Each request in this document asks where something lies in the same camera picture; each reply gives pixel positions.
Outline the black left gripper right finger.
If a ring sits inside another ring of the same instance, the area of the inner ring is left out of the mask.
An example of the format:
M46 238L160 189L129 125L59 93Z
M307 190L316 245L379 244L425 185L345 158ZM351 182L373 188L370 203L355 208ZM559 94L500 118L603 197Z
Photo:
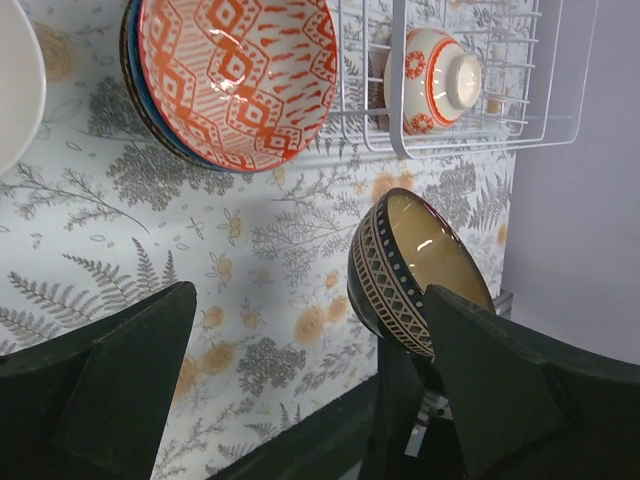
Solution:
M639 367L431 285L423 307L471 479L636 479Z

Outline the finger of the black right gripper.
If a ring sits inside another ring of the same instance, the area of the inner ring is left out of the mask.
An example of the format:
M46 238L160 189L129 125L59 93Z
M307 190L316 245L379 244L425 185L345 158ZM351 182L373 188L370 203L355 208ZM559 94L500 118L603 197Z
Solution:
M406 453L428 387L440 387L433 361L392 344L378 346L378 390L364 455L366 479L435 479L433 460Z

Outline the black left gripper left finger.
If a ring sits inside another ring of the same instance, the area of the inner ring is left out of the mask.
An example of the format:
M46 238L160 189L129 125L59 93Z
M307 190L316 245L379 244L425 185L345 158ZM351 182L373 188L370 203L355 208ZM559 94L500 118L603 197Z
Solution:
M196 306L178 282L2 356L2 478L150 478Z

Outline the black gold bowl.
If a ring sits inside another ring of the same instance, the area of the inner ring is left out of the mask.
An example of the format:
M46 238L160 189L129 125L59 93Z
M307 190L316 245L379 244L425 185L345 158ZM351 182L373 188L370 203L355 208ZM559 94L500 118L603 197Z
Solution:
M456 232L420 196L394 187L367 211L353 235L347 268L351 306L378 337L432 358L424 312L424 294L432 284L495 310L487 284Z

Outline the brown checker pattern bowl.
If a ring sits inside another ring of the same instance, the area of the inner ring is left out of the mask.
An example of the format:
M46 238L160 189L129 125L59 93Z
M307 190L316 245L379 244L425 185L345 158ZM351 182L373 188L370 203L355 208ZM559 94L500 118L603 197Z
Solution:
M209 167L209 164L202 162L201 158L181 147L181 143L172 141L163 130L164 121L156 120L157 109L152 105L152 101L146 101L148 89L141 73L139 58L133 53L133 46L137 28L134 22L139 12L139 1L127 1L123 13L120 27L119 56L120 67L123 74L124 84L129 98L133 104L139 119L144 124L146 130L159 142L166 150L177 158L199 168Z

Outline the white orange ring bowl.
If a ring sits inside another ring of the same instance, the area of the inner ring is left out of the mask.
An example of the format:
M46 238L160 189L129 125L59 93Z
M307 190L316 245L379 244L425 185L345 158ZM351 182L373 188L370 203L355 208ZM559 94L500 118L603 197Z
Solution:
M447 32L413 28L404 55L403 131L430 134L451 128L477 102L482 87L478 57Z

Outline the plain white bowl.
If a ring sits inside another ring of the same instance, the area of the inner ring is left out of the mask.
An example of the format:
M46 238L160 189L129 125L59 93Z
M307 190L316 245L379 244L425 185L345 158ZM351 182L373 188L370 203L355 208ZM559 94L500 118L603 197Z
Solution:
M36 136L46 98L46 71L31 22L15 0L1 2L1 172L24 155Z

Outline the red diamond pattern bowl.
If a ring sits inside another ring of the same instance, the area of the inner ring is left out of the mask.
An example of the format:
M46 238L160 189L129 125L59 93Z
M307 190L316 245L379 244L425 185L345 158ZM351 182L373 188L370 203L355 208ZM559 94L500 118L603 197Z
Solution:
M338 45L325 1L143 1L137 31L156 108L212 166L276 168L329 116Z

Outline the blue triangle pattern bowl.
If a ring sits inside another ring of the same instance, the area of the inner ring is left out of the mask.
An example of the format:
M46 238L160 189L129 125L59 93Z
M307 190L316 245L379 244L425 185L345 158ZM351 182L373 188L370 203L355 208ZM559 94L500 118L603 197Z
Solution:
M138 116L155 139L177 158L201 169L223 173L232 170L209 163L187 148L168 127L150 95L138 53L138 18L140 1L129 1L120 29L120 65L125 87Z

